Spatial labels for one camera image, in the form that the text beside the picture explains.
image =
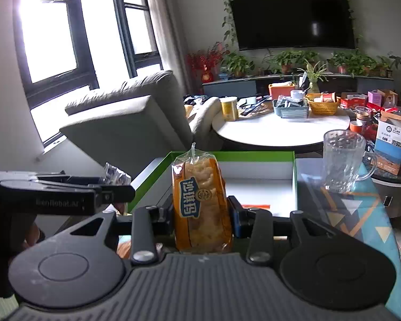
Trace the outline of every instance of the red ornament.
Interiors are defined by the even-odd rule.
[[[217,42],[212,48],[208,48],[206,52],[198,51],[187,55],[187,64],[193,75],[198,76],[198,71],[202,71],[202,83],[214,81],[211,69],[217,66],[223,59],[225,51],[220,42]]]
[[[202,83],[214,82],[213,73],[205,66],[202,74]]]

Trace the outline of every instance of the blue label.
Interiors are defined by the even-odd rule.
[[[201,202],[196,199],[196,192],[199,187],[196,179],[191,177],[188,180],[180,182],[181,198],[180,198],[180,213],[182,217],[199,217],[201,211]]]

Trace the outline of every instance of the wall-mounted tv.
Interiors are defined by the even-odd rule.
[[[230,0],[240,50],[355,48],[348,0]]]

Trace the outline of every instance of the yellow canister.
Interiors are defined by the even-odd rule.
[[[238,101],[237,97],[224,97],[220,99],[221,110],[223,111],[223,116],[226,121],[234,122],[239,119],[238,110],[236,108],[236,103]]]

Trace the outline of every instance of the packaged bread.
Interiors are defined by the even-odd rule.
[[[195,149],[172,163],[176,247],[182,252],[230,250],[232,227],[225,183],[214,155]]]

